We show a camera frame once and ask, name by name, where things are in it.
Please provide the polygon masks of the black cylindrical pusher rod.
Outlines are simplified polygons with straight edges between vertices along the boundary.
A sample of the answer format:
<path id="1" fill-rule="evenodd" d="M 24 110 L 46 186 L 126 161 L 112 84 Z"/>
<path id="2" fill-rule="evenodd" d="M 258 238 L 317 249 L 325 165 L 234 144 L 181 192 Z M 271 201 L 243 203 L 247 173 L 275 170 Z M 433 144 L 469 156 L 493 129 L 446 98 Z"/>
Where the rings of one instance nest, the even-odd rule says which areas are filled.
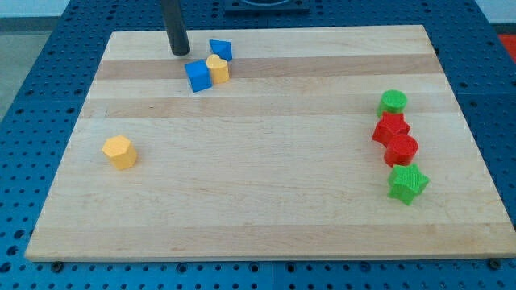
<path id="1" fill-rule="evenodd" d="M 186 56 L 190 52 L 189 39 L 181 12 L 180 0 L 160 0 L 162 17 L 169 45 L 175 56 Z"/>

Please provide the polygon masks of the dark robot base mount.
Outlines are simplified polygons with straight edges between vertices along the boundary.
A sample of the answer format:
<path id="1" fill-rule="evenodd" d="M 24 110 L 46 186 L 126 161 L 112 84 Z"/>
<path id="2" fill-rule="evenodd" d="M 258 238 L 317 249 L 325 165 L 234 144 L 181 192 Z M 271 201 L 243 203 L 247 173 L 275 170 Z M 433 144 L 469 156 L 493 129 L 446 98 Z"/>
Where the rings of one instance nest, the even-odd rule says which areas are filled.
<path id="1" fill-rule="evenodd" d="M 225 15 L 308 13 L 309 0 L 223 0 Z"/>

